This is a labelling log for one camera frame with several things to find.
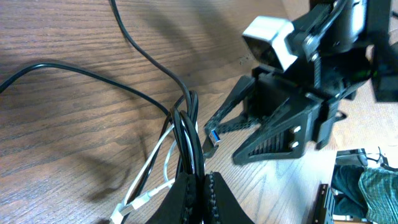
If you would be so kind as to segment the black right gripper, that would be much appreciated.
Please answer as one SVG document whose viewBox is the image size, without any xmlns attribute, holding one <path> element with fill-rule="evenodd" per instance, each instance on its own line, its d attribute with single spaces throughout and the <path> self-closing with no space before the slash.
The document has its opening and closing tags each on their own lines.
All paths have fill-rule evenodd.
<svg viewBox="0 0 398 224">
<path fill-rule="evenodd" d="M 369 78 L 366 1 L 312 1 L 287 37 L 297 60 L 284 72 L 262 65 L 242 76 L 205 124 L 224 134 L 261 124 L 233 153 L 236 165 L 298 159 L 308 141 L 325 147 L 333 125 L 345 119 L 338 107 Z M 241 101 L 246 113 L 221 123 Z"/>
</svg>

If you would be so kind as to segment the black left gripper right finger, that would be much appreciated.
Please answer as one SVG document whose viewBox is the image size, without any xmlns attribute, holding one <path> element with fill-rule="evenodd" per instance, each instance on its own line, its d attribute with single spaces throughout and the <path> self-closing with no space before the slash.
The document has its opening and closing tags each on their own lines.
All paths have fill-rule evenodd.
<svg viewBox="0 0 398 224">
<path fill-rule="evenodd" d="M 219 172 L 206 175 L 203 187 L 205 224 L 254 224 Z"/>
</svg>

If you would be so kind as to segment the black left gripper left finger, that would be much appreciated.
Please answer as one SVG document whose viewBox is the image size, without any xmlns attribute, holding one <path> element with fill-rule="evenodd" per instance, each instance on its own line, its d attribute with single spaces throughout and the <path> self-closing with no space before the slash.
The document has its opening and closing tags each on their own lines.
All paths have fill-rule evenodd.
<svg viewBox="0 0 398 224">
<path fill-rule="evenodd" d="M 194 175 L 182 172 L 146 224 L 187 223 L 197 223 L 197 183 Z"/>
</svg>

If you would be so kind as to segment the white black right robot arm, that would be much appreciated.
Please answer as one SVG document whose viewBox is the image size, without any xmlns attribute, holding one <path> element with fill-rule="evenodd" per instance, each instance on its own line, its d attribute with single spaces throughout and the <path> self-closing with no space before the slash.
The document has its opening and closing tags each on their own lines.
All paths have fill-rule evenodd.
<svg viewBox="0 0 398 224">
<path fill-rule="evenodd" d="M 346 118 L 338 109 L 366 81 L 378 102 L 397 101 L 397 45 L 389 43 L 390 1 L 311 1 L 290 21 L 258 16 L 243 39 L 258 61 L 241 77 L 205 124 L 203 155 L 211 158 L 220 135 L 254 132 L 233 153 L 244 165 L 296 159 L 305 145 L 324 148 L 333 125 Z"/>
</svg>

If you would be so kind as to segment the person in green shirt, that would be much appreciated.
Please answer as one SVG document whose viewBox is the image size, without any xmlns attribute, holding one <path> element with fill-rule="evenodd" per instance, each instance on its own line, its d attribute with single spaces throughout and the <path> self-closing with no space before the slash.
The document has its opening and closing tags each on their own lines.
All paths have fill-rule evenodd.
<svg viewBox="0 0 398 224">
<path fill-rule="evenodd" d="M 356 165 L 334 166 L 335 215 L 397 223 L 397 172 Z"/>
</svg>

